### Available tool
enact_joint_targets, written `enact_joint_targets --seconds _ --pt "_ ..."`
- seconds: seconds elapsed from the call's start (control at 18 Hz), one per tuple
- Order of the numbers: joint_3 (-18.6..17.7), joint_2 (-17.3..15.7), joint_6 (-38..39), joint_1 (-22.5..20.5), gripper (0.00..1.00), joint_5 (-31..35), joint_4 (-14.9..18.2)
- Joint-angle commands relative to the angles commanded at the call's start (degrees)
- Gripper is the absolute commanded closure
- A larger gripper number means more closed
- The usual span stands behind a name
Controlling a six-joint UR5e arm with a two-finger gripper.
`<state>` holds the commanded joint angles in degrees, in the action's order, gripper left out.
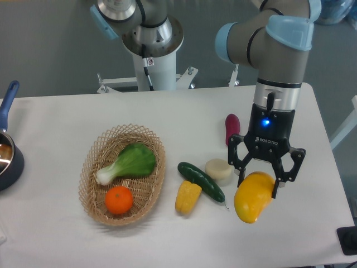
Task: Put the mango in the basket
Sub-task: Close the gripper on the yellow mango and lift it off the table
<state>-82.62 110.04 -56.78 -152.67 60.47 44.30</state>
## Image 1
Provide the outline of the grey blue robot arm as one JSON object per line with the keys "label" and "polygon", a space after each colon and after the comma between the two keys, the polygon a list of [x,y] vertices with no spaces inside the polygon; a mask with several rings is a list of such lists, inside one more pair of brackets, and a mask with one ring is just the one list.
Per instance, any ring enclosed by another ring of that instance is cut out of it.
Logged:
{"label": "grey blue robot arm", "polygon": [[[299,172],[306,151],[290,145],[290,133],[320,12],[320,1],[263,1],[254,18],[226,24],[216,35],[219,58],[258,70],[248,131],[228,142],[238,186],[252,159],[272,165],[273,195]],[[140,91],[178,88],[176,51],[184,33],[165,1],[96,1],[90,13],[107,38],[121,38],[132,54]]]}

